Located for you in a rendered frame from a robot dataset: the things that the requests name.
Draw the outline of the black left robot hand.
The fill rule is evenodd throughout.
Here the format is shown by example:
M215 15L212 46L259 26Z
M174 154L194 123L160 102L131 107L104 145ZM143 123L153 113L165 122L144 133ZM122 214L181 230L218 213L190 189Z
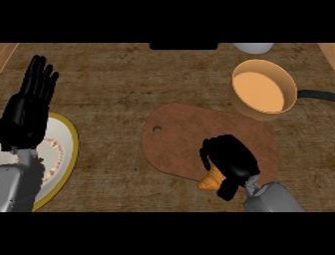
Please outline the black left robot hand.
M35 149L47 129L50 103L58 73L44 56L35 55L23 77L18 93L8 100L0 118L0 144L2 151Z

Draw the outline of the white round container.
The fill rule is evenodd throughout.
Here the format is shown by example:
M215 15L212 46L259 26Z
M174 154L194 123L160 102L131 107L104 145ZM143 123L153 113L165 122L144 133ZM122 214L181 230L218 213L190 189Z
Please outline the white round container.
M270 51L271 43L233 43L233 47L246 54L258 55Z

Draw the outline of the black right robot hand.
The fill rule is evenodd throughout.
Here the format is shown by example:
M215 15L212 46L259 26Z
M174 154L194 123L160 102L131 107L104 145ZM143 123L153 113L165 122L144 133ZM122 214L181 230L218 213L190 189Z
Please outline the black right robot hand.
M205 170L214 165L224 177L217 196L230 201L237 187L243 187L249 177L259 174L255 157L237 138L223 134L202 141L199 158Z

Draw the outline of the brown cutting board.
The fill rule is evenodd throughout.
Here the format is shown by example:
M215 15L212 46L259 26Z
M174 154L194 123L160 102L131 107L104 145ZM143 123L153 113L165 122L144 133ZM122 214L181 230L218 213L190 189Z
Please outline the brown cutting board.
M258 183L274 181L277 149L262 124L242 115L178 103L159 106L147 117L143 152L149 163L160 172L200 181L206 176L197 152L202 141L223 134L231 134L254 154Z

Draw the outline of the white plate with yellow rim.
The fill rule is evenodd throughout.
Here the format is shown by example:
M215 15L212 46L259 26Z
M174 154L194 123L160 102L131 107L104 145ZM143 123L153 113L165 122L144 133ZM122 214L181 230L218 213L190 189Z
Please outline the white plate with yellow rim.
M36 147L38 158L45 166L41 190L35 198L33 208L36 211L51 200L60 191L76 163L79 149L78 132L66 117L50 113L45 137ZM1 151L0 164L17 163L18 157L10 152Z

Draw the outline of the golden croissant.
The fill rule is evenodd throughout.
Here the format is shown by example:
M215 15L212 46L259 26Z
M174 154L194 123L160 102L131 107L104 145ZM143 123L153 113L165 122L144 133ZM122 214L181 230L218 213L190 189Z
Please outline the golden croissant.
M200 190L218 190L221 182L225 180L224 175L215 166L209 168L205 178L199 181L196 188Z

